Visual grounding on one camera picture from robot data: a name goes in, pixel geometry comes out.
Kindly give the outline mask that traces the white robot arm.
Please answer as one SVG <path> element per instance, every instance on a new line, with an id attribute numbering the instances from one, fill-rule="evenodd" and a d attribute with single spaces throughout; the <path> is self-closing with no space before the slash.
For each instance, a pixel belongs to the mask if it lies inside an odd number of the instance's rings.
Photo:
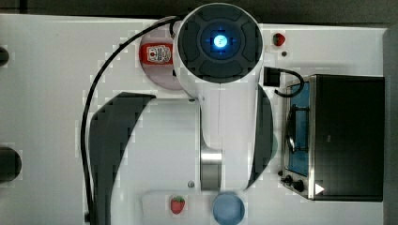
<path id="1" fill-rule="evenodd" d="M 176 30 L 176 77 L 200 107 L 202 190 L 244 189 L 249 183 L 264 51 L 258 22 L 231 4 L 198 7 Z"/>

